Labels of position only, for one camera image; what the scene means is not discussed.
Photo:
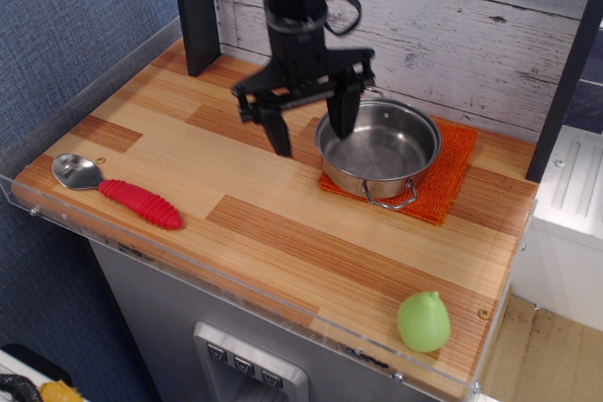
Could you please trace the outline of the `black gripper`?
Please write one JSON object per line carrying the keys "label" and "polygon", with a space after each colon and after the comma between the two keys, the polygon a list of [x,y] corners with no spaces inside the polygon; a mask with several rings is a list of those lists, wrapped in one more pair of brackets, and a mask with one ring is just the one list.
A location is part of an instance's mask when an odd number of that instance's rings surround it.
{"label": "black gripper", "polygon": [[233,94],[243,121],[261,123],[276,154],[291,157],[288,128],[280,112],[327,100],[335,135],[354,129],[364,88],[374,82],[370,48],[329,49],[324,29],[268,26],[271,58],[238,83]]}

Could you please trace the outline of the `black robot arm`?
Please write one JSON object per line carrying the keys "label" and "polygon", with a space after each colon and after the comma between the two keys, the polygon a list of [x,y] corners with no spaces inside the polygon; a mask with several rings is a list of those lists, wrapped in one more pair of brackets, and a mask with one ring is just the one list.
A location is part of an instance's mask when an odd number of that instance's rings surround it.
{"label": "black robot arm", "polygon": [[[292,154],[285,110],[324,100],[335,134],[353,130],[364,89],[373,85],[370,48],[329,49],[328,0],[264,0],[271,57],[233,93],[242,121],[263,126],[273,150]],[[359,0],[344,0],[356,11]]]}

